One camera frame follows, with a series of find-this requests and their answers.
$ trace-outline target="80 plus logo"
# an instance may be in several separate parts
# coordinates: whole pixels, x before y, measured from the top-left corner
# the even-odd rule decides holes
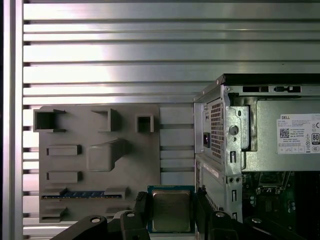
[[[312,145],[320,145],[320,134],[312,133],[311,141],[312,141]]]

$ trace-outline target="ventilation grille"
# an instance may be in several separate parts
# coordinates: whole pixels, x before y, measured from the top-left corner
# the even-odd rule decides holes
[[[200,167],[201,163],[199,161],[195,162],[195,190],[197,191],[200,187]]]
[[[214,203],[214,201],[211,199],[211,197],[209,197],[208,194],[205,195],[205,196],[206,196],[206,198],[208,199],[209,204],[211,205],[213,211],[218,211],[218,210],[219,210],[219,206]]]
[[[212,155],[221,159],[221,144],[225,140],[222,115],[222,102],[211,106],[211,150]]]

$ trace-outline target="metal panel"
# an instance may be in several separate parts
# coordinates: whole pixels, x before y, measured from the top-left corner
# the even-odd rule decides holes
[[[24,62],[92,61],[307,61],[318,60],[314,42],[59,44],[23,48]]]
[[[26,20],[134,19],[317,19],[319,5],[308,3],[63,3],[25,4]]]
[[[277,119],[281,114],[319,112],[319,100],[257,102],[257,151],[246,153],[243,172],[313,171],[320,168],[318,154],[278,154]]]
[[[161,129],[160,145],[161,146],[193,146],[194,130],[193,129]]]
[[[23,239],[23,2],[3,1],[2,239]]]
[[[17,96],[16,106],[11,105],[16,117],[22,111],[24,94],[23,146],[27,152],[23,153],[23,165],[19,154],[16,158],[13,154],[21,149],[22,130],[17,121],[16,143],[11,138],[4,148],[4,153],[10,148],[11,154],[4,158],[6,163],[16,161],[16,169],[15,164],[7,165],[7,174],[11,173],[10,183],[17,184],[16,189],[12,184],[4,188],[8,193],[11,190],[12,196],[15,191],[15,199],[8,198],[10,205],[3,211],[3,222],[9,223],[9,227],[4,226],[3,239],[22,238],[22,217],[16,217],[15,224],[12,212],[17,209],[18,216],[22,209],[22,188],[31,191],[26,194],[36,194],[39,155],[38,138],[30,128],[32,109],[61,104],[170,104],[160,109],[164,124],[161,131],[169,140],[162,139],[160,147],[165,166],[162,170],[166,171],[161,173],[162,183],[193,184],[193,172],[183,172],[184,164],[194,158],[193,130],[165,129],[191,127],[190,105],[179,104],[174,109],[172,104],[191,103],[197,91],[223,73],[319,73],[320,69],[318,3],[30,2],[24,4],[23,29],[22,2],[17,0],[15,5],[14,1],[4,1],[5,17],[10,16],[6,20],[13,21],[13,25],[6,21],[4,31],[4,79],[12,79],[4,81],[4,93],[11,90],[11,100]],[[26,46],[22,94],[21,73],[15,67],[19,70],[23,62],[19,42],[23,30]],[[16,47],[12,44],[14,37]],[[202,111],[200,105],[195,106],[195,111]],[[5,127],[10,121],[14,123],[12,116],[4,116]],[[5,133],[14,134],[13,129],[5,128]],[[198,131],[195,136],[202,138]],[[23,186],[20,166],[25,169]],[[49,239],[61,224],[28,223],[38,217],[37,204],[37,196],[24,197],[24,210],[30,213],[23,220],[24,234],[31,239]],[[16,238],[9,233],[17,233]]]
[[[161,124],[194,124],[194,109],[193,107],[162,107],[160,117]]]
[[[162,172],[162,185],[194,185],[195,174],[193,172]]]
[[[156,65],[26,66],[26,84],[212,82],[223,73],[318,73],[317,62],[194,62]]]

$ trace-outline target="power supply unit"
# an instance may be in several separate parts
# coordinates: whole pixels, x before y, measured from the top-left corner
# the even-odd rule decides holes
[[[317,239],[299,219],[320,200],[320,74],[224,74],[194,98],[194,129],[195,186],[215,210]]]

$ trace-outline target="bolt head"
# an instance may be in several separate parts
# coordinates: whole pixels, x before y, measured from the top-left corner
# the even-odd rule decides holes
[[[225,214],[223,212],[217,212],[215,214],[218,218],[223,218],[225,216]]]
[[[261,224],[262,220],[260,218],[254,217],[252,218],[252,222],[254,222],[255,224]]]
[[[101,219],[99,217],[94,217],[90,220],[92,223],[96,224],[99,223],[101,221]]]

